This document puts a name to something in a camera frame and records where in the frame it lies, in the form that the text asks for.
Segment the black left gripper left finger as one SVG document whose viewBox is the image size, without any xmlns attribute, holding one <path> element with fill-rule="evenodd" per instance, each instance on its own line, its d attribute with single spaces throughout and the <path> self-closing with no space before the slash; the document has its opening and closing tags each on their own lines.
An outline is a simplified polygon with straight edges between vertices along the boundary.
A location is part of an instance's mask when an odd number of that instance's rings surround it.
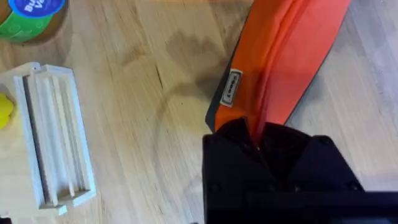
<svg viewBox="0 0 398 224">
<path fill-rule="evenodd" d="M 244 118 L 203 137 L 203 206 L 206 223 L 262 223 L 251 193 L 263 193 L 271 174 Z"/>
</svg>

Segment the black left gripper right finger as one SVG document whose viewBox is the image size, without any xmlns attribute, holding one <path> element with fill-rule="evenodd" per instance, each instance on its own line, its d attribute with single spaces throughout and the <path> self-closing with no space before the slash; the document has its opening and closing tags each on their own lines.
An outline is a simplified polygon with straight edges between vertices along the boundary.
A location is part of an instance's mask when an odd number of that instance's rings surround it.
<svg viewBox="0 0 398 224">
<path fill-rule="evenodd" d="M 270 173 L 286 190 L 362 192 L 363 186 L 331 138 L 268 123 L 260 150 Z"/>
</svg>

